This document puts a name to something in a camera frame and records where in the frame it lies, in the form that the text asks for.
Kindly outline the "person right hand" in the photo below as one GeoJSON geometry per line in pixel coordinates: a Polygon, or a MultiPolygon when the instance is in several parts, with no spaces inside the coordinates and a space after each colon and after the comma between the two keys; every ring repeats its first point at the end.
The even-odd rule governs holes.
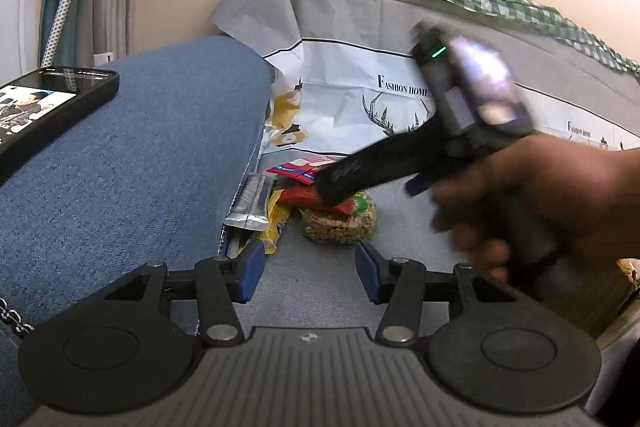
{"type": "Polygon", "coordinates": [[[600,150],[532,134],[432,187],[432,229],[505,282],[510,247],[451,217],[454,206],[515,191],[540,219],[565,232],[578,265],[595,268],[639,257],[639,151],[600,150]]]}

